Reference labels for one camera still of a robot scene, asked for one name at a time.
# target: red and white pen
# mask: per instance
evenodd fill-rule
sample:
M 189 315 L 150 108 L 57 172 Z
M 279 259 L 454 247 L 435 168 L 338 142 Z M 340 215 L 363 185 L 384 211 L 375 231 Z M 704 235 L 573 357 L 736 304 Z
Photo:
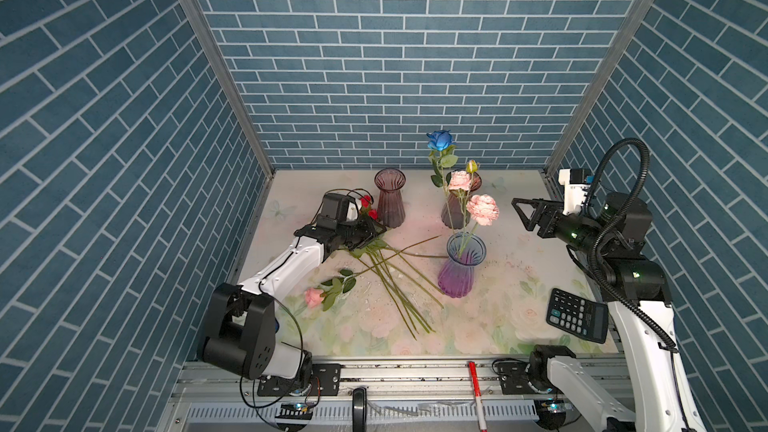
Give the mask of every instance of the red and white pen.
M 485 412 L 482 409 L 482 399 L 480 398 L 480 383 L 478 383 L 478 370 L 475 362 L 469 361 L 469 372 L 472 375 L 472 385 L 475 386 L 475 407 L 478 410 L 478 424 L 481 432 L 488 432 L 488 426 L 485 425 Z

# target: blue rose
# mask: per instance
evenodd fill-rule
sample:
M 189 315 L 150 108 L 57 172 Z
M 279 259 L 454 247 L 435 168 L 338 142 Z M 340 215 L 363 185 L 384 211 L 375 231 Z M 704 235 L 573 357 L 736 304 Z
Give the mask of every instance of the blue rose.
M 427 134 L 429 137 L 428 147 L 432 150 L 445 150 L 453 145 L 453 136 L 451 136 L 450 130 L 436 130 L 431 134 Z

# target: black calculator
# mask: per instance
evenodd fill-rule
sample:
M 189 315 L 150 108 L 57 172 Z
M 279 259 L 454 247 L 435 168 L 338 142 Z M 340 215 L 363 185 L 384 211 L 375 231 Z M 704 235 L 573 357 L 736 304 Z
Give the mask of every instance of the black calculator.
M 553 288 L 547 322 L 582 340 L 604 344 L 608 335 L 608 306 Z

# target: brick wallpaper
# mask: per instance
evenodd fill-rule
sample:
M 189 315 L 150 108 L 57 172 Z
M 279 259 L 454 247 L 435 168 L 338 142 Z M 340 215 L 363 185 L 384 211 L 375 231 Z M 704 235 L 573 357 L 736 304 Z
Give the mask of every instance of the brick wallpaper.
M 278 168 L 541 168 L 632 0 L 200 0 Z
M 708 430 L 768 430 L 766 22 L 768 0 L 656 0 L 565 160 L 595 168 L 619 138 L 647 142 L 647 254 L 674 278 Z M 606 187 L 634 182 L 622 155 Z
M 177 0 L 0 0 L 0 430 L 152 429 L 263 181 Z

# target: floral tablecloth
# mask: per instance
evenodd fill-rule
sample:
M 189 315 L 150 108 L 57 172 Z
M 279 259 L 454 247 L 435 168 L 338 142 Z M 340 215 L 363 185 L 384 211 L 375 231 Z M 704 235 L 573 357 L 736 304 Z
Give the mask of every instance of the floral tablecloth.
M 254 275 L 285 250 L 293 231 L 312 219 L 326 190 L 363 187 L 377 197 L 378 191 L 373 185 L 375 173 L 278 171 L 240 280 Z M 393 247 L 404 248 L 440 235 L 408 251 L 445 254 L 446 241 L 452 231 L 439 218 L 445 200 L 442 190 L 431 183 L 429 170 L 409 170 L 405 174 L 407 182 L 402 196 L 406 221 L 389 230 L 383 238 Z M 469 295 L 450 298 L 417 279 L 432 292 L 441 307 L 408 278 L 395 272 L 398 284 L 435 332 L 421 331 L 414 339 L 379 278 L 370 272 L 360 275 L 354 289 L 339 297 L 331 310 L 323 312 L 321 306 L 307 307 L 305 290 L 338 275 L 341 268 L 354 272 L 364 269 L 348 252 L 338 251 L 309 273 L 283 301 L 300 323 L 304 347 L 316 356 L 344 357 L 526 354 L 534 344 L 564 344 L 576 353 L 616 352 L 610 336 L 605 344 L 595 344 L 564 334 L 546 322 L 552 287 L 587 298 L 593 295 L 563 243 L 527 232 L 514 212 L 511 205 L 514 197 L 547 197 L 539 173 L 481 169 L 480 175 L 483 186 L 477 193 L 493 196 L 501 215 L 492 226 L 480 227 L 476 232 L 485 242 L 488 254 L 484 263 L 475 269 L 475 285 Z M 393 261 L 412 272 L 398 258 Z M 437 283 L 444 259 L 408 257 L 408 261 Z M 282 310 L 277 316 L 278 340 L 298 344 L 293 321 Z

